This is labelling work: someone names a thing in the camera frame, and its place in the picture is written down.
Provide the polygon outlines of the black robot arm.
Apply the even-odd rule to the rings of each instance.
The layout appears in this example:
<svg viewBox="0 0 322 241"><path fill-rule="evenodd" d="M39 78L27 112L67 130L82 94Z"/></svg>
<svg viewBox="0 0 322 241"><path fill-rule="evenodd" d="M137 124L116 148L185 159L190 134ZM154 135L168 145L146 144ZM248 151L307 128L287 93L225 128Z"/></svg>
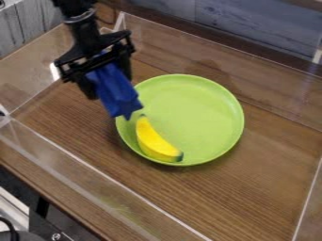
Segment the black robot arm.
<svg viewBox="0 0 322 241"><path fill-rule="evenodd" d="M136 53L132 31L121 30L110 34L99 32L97 23L97 0L53 0L63 14L74 45L54 61L65 82L78 84L90 100L98 99L95 83L87 74L107 64L117 62L121 71L133 79L130 57Z"/></svg>

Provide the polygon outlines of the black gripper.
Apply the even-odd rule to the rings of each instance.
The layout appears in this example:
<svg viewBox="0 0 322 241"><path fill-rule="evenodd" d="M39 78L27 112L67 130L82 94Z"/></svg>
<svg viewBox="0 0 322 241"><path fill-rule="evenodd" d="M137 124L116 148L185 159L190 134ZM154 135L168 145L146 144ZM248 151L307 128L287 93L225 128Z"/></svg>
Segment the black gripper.
<svg viewBox="0 0 322 241"><path fill-rule="evenodd" d="M54 64L58 67L62 79L77 82L79 89L90 100L97 100L97 85L86 74L103 67L114 60L129 80L133 80L132 55L136 46L132 41L130 30L121 30L110 34L101 34L97 19L69 18L65 24L70 27L74 45Z"/></svg>

